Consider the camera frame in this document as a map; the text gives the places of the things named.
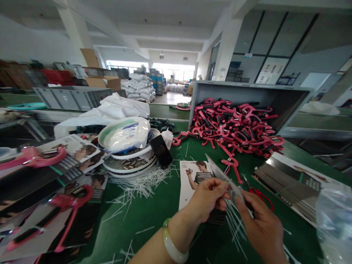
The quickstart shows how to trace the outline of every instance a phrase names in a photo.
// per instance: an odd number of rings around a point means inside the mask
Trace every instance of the black phone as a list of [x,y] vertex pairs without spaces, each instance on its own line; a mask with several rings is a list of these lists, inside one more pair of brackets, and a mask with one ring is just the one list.
[[166,169],[172,163],[172,157],[162,135],[152,139],[150,141],[150,146],[154,151],[154,154],[157,157],[161,167]]

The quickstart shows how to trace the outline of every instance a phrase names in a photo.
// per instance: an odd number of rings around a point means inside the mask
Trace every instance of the pile of hand grippers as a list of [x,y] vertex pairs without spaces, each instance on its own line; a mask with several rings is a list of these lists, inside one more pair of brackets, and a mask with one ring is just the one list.
[[189,131],[181,132],[173,139],[173,145],[178,146],[187,137],[203,139],[203,146],[215,143],[229,156],[239,183],[242,183],[235,167],[238,162],[233,158],[235,151],[239,153],[254,153],[269,158],[276,151],[281,153],[284,139],[275,136],[275,131],[267,121],[277,118],[277,114],[270,114],[271,107],[255,108],[259,102],[245,103],[231,106],[231,101],[208,98],[204,103],[194,108],[192,126]]

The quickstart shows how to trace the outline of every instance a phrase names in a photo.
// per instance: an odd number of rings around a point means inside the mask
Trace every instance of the storage crate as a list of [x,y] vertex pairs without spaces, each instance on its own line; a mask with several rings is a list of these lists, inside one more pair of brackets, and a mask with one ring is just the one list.
[[89,76],[104,76],[104,69],[83,67]]
[[249,78],[241,78],[241,83],[248,83],[249,82]]
[[278,114],[270,125],[279,135],[298,113],[302,106],[312,97],[314,89],[283,85],[243,84],[235,82],[197,81],[194,84],[190,120],[192,125],[194,107],[207,98],[218,100],[225,98],[232,101],[232,106],[259,102],[256,108],[270,106],[270,114]]
[[41,70],[47,77],[48,81],[72,81],[71,73],[69,71],[58,71],[58,70]]
[[112,95],[109,88],[62,86],[33,88],[47,108],[89,111],[100,106],[100,101]]

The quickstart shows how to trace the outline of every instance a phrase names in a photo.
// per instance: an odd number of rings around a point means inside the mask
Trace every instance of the floor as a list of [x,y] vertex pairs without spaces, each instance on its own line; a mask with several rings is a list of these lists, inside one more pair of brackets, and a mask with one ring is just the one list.
[[188,103],[190,101],[190,96],[183,96],[182,93],[167,92],[163,95],[156,95],[153,103],[176,105],[177,103]]

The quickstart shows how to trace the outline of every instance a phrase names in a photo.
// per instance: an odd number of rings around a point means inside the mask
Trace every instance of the stack of product cards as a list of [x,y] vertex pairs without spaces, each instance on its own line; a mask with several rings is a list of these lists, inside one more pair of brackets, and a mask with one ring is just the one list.
[[316,227],[316,202],[324,188],[351,194],[351,188],[275,152],[254,177]]
[[[188,204],[199,183],[212,177],[214,177],[213,172],[208,162],[180,161],[181,192],[179,210]],[[226,212],[214,209],[206,223],[221,226],[225,220]]]

